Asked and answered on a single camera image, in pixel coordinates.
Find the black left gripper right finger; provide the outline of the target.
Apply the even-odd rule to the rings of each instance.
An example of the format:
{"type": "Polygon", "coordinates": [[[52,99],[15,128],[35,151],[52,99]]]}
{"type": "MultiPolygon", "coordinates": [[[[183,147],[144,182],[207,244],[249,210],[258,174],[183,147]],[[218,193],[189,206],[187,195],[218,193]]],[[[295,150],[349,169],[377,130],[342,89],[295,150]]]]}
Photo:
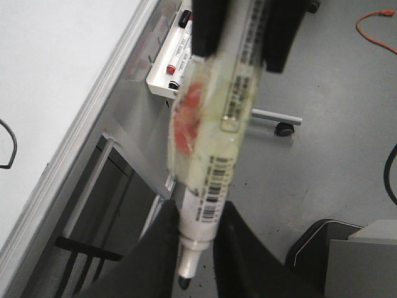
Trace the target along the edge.
{"type": "Polygon", "coordinates": [[[218,297],[323,297],[261,243],[231,201],[213,242],[218,297]]]}

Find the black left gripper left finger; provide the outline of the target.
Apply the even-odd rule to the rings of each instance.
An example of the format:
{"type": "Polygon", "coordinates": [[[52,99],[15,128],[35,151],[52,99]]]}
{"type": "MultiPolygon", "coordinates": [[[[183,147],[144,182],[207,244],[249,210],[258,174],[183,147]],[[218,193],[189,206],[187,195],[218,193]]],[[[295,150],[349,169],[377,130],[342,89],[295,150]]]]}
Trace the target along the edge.
{"type": "Polygon", "coordinates": [[[171,297],[179,247],[179,213],[163,203],[134,249],[77,297],[171,297]]]}

